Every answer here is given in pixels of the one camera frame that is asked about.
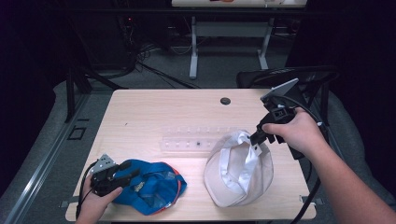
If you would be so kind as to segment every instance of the dark background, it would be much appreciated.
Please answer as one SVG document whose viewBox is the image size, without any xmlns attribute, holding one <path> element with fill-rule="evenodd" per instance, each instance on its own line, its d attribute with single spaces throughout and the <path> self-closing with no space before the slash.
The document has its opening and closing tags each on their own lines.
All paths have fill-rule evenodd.
<svg viewBox="0 0 396 224">
<path fill-rule="evenodd" d="M 101 2 L 103 7 L 112 7 Z M 139 7 L 169 7 L 169 1 L 135 2 L 136 6 L 142 4 Z M 73 6 L 78 1 L 67 3 Z M 74 17 L 77 26 L 70 27 L 64 17 L 43 15 L 43 4 L 20 0 L 2 1 L 0 6 L 0 194 L 18 171 L 51 111 L 53 87 L 65 80 L 71 66 L 77 63 L 123 69 L 133 65 L 117 20 L 103 22 L 98 15 L 90 20 Z M 310 1 L 307 10 L 345 15 L 303 19 L 286 66 L 338 66 L 341 77 L 331 89 L 361 133 L 374 177 L 396 195 L 396 143 L 392 136 L 396 124 L 396 6 L 386 1 L 317 0 Z M 145 36 L 167 48 L 166 24 L 170 18 L 159 15 L 136 19 Z M 55 29 L 54 23 L 62 29 Z M 90 46 L 84 46 L 81 37 L 89 39 Z M 87 51 L 103 43 L 108 49 Z"/>
</svg>

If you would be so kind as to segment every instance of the gray carpet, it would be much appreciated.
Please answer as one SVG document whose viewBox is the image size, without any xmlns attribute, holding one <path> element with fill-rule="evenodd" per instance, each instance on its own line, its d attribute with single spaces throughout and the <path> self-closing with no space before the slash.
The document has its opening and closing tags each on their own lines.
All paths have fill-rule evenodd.
<svg viewBox="0 0 396 224">
<path fill-rule="evenodd" d="M 261 43 L 260 39 L 255 38 L 206 40 L 199 48 L 198 78 L 195 80 L 189 79 L 190 53 L 175 54 L 173 51 L 153 50 L 144 63 L 168 75 L 194 83 L 201 88 L 236 88 L 235 76 L 238 72 L 260 69 L 256 50 L 260 48 Z M 285 38 L 274 36 L 271 39 L 270 48 L 267 52 L 267 62 L 270 67 L 284 66 L 291 44 L 291 41 Z M 112 79 L 112 81 L 131 89 L 173 88 L 158 76 L 144 70 L 141 71 L 139 66 L 131 74 Z M 66 118 L 65 83 L 61 83 L 54 89 L 57 100 L 49 119 L 22 168 L 0 199 L 1 223 L 6 222 L 8 214 L 21 197 L 23 190 L 35 173 L 36 167 L 48 155 L 55 142 L 61 142 L 59 154 L 56 155 L 55 163 L 51 166 L 50 172 L 45 176 L 44 184 L 40 187 L 37 195 L 33 196 L 32 204 L 29 204 L 27 212 L 22 214 L 21 223 L 68 223 L 64 218 L 66 209 L 60 208 L 59 204 L 61 201 L 69 199 L 74 192 L 112 92 L 96 80 L 91 80 L 91 83 L 94 90 L 90 95 L 81 96 L 77 92 L 80 102 L 83 103 L 79 107 L 75 119 L 68 126 L 69 132 L 62 134 L 64 136 L 63 141 L 59 137 L 67 126 L 64 124 Z M 364 162 L 364 147 L 359 132 L 342 104 L 333 95 L 330 99 L 329 115 L 332 133 L 342 149 L 346 162 L 381 198 L 388 203 L 394 203 L 393 197 L 372 178 L 370 170 Z M 74 135 L 69 136 L 71 133 L 70 127 L 85 130 L 80 140 L 67 139 L 68 137 L 75 137 Z M 307 174 L 308 161 L 301 160 L 301 165 L 304 173 Z M 308 181 L 309 188 L 312 189 L 315 179 L 316 174 L 314 172 Z M 335 218 L 332 209 L 322 188 L 319 189 L 317 197 L 321 198 L 325 204 L 317 206 L 316 218 L 302 222 L 334 223 Z M 273 223 L 289 222 L 281 220 Z"/>
</svg>

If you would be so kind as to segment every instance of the person's right hand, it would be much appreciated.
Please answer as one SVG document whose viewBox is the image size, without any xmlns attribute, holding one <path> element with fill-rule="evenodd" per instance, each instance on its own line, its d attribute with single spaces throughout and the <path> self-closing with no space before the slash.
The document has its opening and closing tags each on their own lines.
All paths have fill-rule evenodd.
<svg viewBox="0 0 396 224">
<path fill-rule="evenodd" d="M 312 150 L 321 148 L 326 144 L 318 125 L 302 108 L 296 108 L 295 118 L 287 124 L 267 123 L 262 129 L 269 134 L 283 137 L 285 142 L 292 148 L 309 157 Z"/>
</svg>

